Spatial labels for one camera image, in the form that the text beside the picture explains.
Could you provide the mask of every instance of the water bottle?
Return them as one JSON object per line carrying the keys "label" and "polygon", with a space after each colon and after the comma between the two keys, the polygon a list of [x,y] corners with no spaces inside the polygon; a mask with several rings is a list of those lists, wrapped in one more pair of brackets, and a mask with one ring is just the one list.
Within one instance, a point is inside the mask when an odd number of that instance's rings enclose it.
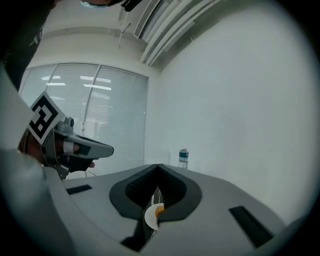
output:
{"label": "water bottle", "polygon": [[189,152],[187,151],[186,148],[181,149],[179,151],[179,167],[180,168],[188,169],[188,156],[189,156]]}

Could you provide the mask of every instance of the black strip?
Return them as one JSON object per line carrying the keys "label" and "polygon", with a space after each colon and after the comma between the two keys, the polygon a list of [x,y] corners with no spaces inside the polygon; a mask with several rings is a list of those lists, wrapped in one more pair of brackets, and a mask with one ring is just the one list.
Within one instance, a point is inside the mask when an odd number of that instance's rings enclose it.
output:
{"label": "black strip", "polygon": [[256,248],[273,238],[273,235],[243,206],[230,208],[229,212]]}
{"label": "black strip", "polygon": [[73,194],[77,194],[86,190],[90,190],[92,189],[91,186],[89,185],[82,185],[82,186],[75,186],[75,187],[71,187],[71,188],[67,188],[66,191],[69,195],[73,195]]}

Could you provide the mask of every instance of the plate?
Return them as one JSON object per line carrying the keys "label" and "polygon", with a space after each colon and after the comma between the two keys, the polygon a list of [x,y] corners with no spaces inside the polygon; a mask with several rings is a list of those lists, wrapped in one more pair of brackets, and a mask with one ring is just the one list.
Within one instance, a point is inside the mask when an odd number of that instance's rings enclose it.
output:
{"label": "plate", "polygon": [[158,231],[158,221],[156,217],[156,209],[158,206],[164,206],[163,203],[155,203],[154,205],[151,205],[148,209],[146,209],[145,214],[144,214],[144,220],[147,223],[147,225]]}

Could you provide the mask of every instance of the blue face mask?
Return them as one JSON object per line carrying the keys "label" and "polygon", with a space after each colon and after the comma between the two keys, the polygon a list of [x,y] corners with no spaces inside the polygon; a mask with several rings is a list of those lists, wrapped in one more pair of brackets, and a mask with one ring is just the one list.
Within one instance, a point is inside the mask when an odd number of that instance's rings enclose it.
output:
{"label": "blue face mask", "polygon": [[88,7],[88,8],[106,8],[106,7],[108,7],[107,4],[96,5],[96,4],[90,4],[90,3],[88,3],[88,2],[82,2],[82,1],[80,1],[80,2],[81,2],[81,4],[82,4],[82,6]]}

